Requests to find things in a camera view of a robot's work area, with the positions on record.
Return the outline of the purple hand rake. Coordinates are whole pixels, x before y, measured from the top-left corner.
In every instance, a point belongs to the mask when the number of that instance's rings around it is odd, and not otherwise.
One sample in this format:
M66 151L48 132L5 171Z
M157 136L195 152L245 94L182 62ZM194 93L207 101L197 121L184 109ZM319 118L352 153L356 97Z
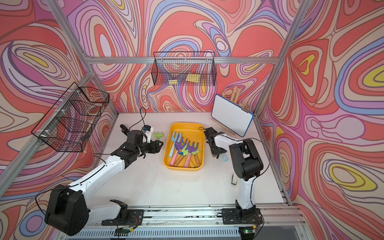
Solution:
M190 141L188 142L187 150L188 150L189 153L188 153L185 165L184 165L185 168L189 167L189 163L190 163L190 160L191 160L192 153L195 152L198 149L198 145L199 144L196 143L196 142L192 142L192 143Z

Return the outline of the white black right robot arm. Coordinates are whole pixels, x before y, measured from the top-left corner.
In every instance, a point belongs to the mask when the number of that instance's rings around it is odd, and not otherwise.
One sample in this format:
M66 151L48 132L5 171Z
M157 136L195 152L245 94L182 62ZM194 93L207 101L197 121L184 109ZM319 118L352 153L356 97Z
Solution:
M225 225L259 226L264 223L260 209L254 204L253 183L264 169L260 154L251 139L236 140L213 128L203 129L206 142L216 158L230 156L235 176L239 182L239 194L232 209L219 213Z

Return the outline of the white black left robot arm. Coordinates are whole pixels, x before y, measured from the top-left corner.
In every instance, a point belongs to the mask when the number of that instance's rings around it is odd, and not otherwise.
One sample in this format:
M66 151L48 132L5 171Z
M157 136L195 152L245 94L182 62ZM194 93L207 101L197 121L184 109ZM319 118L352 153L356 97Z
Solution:
M157 154L164 143L153 141L147 131L133 130L126 133L127 140L99 165L68 186L52 189L44 222L68 236L74 236L85 226L103 221L115 225L130 222L128 205L112 199L108 205L89 207L87 202L113 176L128 168L138 158Z

